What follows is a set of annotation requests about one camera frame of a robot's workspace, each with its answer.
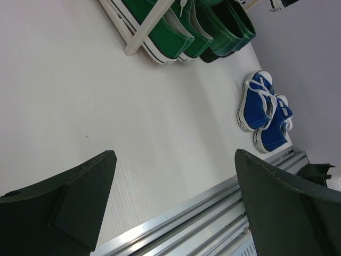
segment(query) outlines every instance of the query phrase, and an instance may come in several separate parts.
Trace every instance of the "shoe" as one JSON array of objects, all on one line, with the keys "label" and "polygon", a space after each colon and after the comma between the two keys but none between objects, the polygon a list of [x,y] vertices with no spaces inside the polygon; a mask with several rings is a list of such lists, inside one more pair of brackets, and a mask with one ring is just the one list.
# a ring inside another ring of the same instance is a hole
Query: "shoe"
[{"label": "shoe", "polygon": [[243,40],[239,42],[235,48],[225,56],[217,56],[214,52],[209,52],[209,49],[205,52],[203,57],[209,62],[217,60],[218,58],[226,58],[233,53],[241,50],[245,45],[247,45],[251,40],[256,36],[255,28],[249,19],[248,15],[244,11],[243,7],[236,0],[224,0],[222,4],[225,4],[227,8],[232,12],[236,22],[238,23],[242,33],[243,33]]},{"label": "shoe", "polygon": [[213,6],[205,3],[197,6],[197,17],[203,29],[214,39],[200,58],[210,63],[215,56],[228,55],[243,40],[243,33],[225,1]]},{"label": "shoe", "polygon": [[178,60],[191,62],[211,45],[213,38],[199,24],[194,0],[188,0],[183,10],[181,10],[180,1],[176,0],[170,8],[180,20],[182,26],[194,37],[194,41],[180,54]]},{"label": "shoe", "polygon": [[[108,0],[108,2],[133,33],[136,33],[155,5],[151,0]],[[142,46],[154,61],[166,65],[176,61],[193,41],[194,37],[169,9]]]},{"label": "shoe", "polygon": [[266,130],[254,133],[254,145],[258,152],[269,153],[288,142],[287,131],[293,127],[291,118],[293,112],[288,107],[288,100],[284,95],[277,95],[277,108],[270,126]]},{"label": "shoe", "polygon": [[298,2],[298,0],[265,0],[265,1],[270,12],[281,11],[284,8],[288,7],[289,5]]},{"label": "shoe", "polygon": [[266,130],[275,114],[277,99],[273,95],[271,75],[260,70],[244,82],[237,122],[244,132]]}]

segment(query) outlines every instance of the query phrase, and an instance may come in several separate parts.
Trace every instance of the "silver metal frame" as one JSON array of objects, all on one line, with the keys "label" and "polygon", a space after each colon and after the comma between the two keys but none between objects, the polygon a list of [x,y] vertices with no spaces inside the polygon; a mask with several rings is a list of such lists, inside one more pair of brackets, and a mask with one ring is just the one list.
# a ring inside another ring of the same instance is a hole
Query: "silver metal frame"
[{"label": "silver metal frame", "polygon": [[[309,163],[305,152],[292,147],[267,162],[293,174]],[[253,244],[248,226],[235,176],[104,243],[91,256],[233,255]]]}]

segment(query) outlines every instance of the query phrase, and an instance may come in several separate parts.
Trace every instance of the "shoe sole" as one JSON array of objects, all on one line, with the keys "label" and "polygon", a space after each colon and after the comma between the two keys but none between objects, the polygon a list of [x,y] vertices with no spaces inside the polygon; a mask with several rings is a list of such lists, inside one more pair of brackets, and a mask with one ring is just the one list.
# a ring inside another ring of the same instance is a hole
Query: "shoe sole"
[{"label": "shoe sole", "polygon": [[246,81],[248,81],[249,79],[251,79],[257,72],[259,72],[260,70],[248,75],[244,81],[243,84],[243,91],[241,93],[241,100],[239,103],[239,108],[237,111],[237,122],[239,127],[244,131],[244,132],[254,132],[255,129],[252,129],[246,122],[245,118],[244,118],[244,109],[245,109],[245,104],[246,104],[246,96],[247,96],[247,90],[246,90]]},{"label": "shoe sole", "polygon": [[180,62],[182,62],[182,63],[188,63],[188,62],[193,62],[193,61],[195,61],[197,58],[198,58],[198,57],[196,57],[196,58],[191,58],[191,57],[187,56],[187,55],[183,52],[183,53],[181,53],[181,54],[179,55],[179,57],[178,57],[177,59],[178,59]]},{"label": "shoe sole", "polygon": [[[130,13],[128,8],[124,5],[121,0],[107,0],[110,6],[117,12],[120,18],[124,21],[124,23],[129,27],[131,31],[134,33],[140,27],[140,24],[135,20],[133,15]],[[143,48],[146,52],[151,56],[151,58],[161,64],[161,65],[168,65],[176,61],[176,59],[170,59],[164,56],[159,49],[154,45],[150,37],[148,36],[144,42],[142,43]]]},{"label": "shoe sole", "polygon": [[262,143],[262,131],[257,130],[254,133],[254,145],[257,151],[261,154],[267,154],[270,151],[267,151]]}]

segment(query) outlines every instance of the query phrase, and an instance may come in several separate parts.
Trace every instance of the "blue fabric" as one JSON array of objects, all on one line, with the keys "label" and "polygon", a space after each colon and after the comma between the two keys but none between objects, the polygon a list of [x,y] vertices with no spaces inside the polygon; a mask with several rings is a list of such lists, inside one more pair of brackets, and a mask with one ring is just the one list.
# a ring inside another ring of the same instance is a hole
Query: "blue fabric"
[{"label": "blue fabric", "polygon": [[273,90],[272,84],[271,84],[264,76],[262,76],[260,73],[254,74],[253,77],[252,77],[252,80],[255,80],[255,81],[261,83],[261,79],[260,79],[260,78],[263,79],[263,83],[264,83],[265,87],[267,88],[267,90],[268,90],[272,95],[274,95],[274,94],[275,94],[275,91]]},{"label": "blue fabric", "polygon": [[[252,89],[259,89],[265,91],[262,86],[257,85],[255,83],[250,83],[250,87]],[[244,118],[247,124],[252,129],[257,130],[266,123],[268,123],[270,121],[270,118],[266,115],[263,109],[262,99],[258,95],[258,93],[251,91],[249,89],[246,90],[248,90],[248,92],[246,95]],[[265,97],[265,100],[270,102],[270,99],[268,97]]]},{"label": "blue fabric", "polygon": [[281,99],[277,98],[277,103],[278,106],[269,128],[262,131],[261,134],[263,146],[269,152],[274,151],[287,142],[282,128],[286,129],[284,121],[293,116],[293,112]]}]

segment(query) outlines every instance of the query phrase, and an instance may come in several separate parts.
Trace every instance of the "table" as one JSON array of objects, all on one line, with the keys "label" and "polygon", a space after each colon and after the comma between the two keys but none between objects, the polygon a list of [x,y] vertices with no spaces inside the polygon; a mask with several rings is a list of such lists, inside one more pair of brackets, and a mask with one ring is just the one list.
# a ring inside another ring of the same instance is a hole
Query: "table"
[{"label": "table", "polygon": [[268,157],[236,123],[251,45],[171,66],[123,49],[98,0],[2,1],[0,194],[113,149],[98,244],[234,176],[237,148]]}]

